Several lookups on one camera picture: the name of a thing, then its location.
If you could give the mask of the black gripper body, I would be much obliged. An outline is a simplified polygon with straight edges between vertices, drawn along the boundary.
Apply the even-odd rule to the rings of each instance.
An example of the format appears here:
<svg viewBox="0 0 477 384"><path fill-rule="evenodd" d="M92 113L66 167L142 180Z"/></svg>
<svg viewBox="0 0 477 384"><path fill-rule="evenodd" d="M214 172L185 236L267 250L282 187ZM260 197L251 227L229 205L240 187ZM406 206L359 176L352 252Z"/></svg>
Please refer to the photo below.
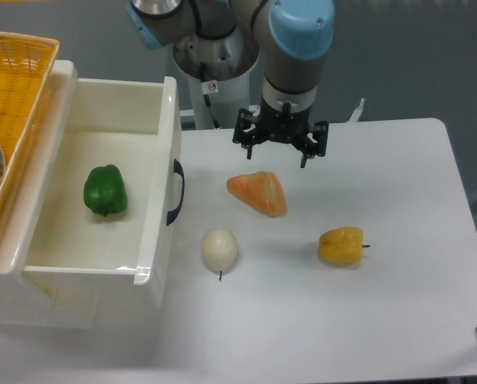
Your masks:
<svg viewBox="0 0 477 384"><path fill-rule="evenodd" d="M315 95L315 88L297 94L263 88L253 133L255 142L302 145L309 133L309 117Z"/></svg>

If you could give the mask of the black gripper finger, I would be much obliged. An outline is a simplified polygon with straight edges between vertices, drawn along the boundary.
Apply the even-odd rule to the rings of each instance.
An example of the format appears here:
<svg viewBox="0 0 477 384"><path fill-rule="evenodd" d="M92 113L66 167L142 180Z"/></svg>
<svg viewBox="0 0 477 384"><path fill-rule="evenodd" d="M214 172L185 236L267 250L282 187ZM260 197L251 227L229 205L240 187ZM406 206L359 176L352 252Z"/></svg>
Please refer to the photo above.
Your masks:
<svg viewBox="0 0 477 384"><path fill-rule="evenodd" d="M308 123L301 134L295 137L295 148L301 152L300 167L304 168L309 159L324 157L327 151L329 122Z"/></svg>
<svg viewBox="0 0 477 384"><path fill-rule="evenodd" d="M253 147L267 141L267 131L263 128L259 116L245 108L238 111L232 142L239 144L247 151L247 159L251 160Z"/></svg>

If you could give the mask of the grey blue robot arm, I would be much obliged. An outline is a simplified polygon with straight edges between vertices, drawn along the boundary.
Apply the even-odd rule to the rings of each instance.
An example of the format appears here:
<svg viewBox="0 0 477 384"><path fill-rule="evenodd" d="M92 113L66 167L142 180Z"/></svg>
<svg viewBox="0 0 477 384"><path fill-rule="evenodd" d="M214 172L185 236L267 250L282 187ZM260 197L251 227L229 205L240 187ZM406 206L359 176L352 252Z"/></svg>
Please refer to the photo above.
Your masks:
<svg viewBox="0 0 477 384"><path fill-rule="evenodd" d="M329 124L309 119L334 37L332 1L129 1L126 11L147 48L171 46L200 83L234 81L264 53L259 112L234 110L232 141L247 151L289 144L302 163L325 155Z"/></svg>

